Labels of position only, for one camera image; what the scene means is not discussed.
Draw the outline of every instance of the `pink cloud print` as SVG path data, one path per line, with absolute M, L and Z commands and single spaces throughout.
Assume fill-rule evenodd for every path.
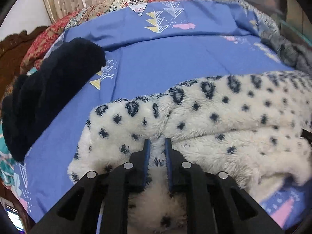
M 173 25 L 174 28 L 180 28 L 182 30 L 194 29 L 195 25 L 192 23 L 188 24 L 180 24 L 180 25 Z

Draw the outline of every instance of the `white fleece blanket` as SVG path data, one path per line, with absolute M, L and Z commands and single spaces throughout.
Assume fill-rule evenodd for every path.
M 68 167 L 76 182 L 109 172 L 151 139 L 148 186 L 129 199 L 129 223 L 165 231 L 186 223 L 185 198 L 170 196 L 164 138 L 206 172 L 225 171 L 261 201 L 292 175 L 312 174 L 309 130 L 312 81 L 300 71 L 217 76 L 185 81 L 165 93 L 120 99 L 94 108 Z

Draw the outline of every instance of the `teal patterned fabric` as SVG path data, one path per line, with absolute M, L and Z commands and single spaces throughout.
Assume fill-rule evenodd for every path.
M 7 187 L 14 185 L 14 164 L 2 134 L 2 121 L 0 121 L 0 177 Z

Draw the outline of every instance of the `white wall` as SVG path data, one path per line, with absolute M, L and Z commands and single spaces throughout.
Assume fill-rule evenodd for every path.
M 51 21 L 43 0 L 17 0 L 0 27 L 0 41 L 13 33 L 31 33 L 38 26 L 49 26 Z

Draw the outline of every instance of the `yellow triangle print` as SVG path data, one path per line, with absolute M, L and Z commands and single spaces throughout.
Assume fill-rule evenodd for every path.
M 158 28 L 158 26 L 146 26 L 146 27 L 144 27 L 144 28 L 149 29 L 149 30 L 151 30 L 151 31 L 153 31 L 153 32 L 159 33 L 159 28 Z
M 91 83 L 95 88 L 99 90 L 101 79 L 93 80 L 93 81 L 90 81 L 89 83 Z
M 149 15 L 152 18 L 156 18 L 155 11 L 146 13 L 146 15 Z
M 153 26 L 158 26 L 157 20 L 155 18 L 147 19 L 146 21 L 152 24 Z

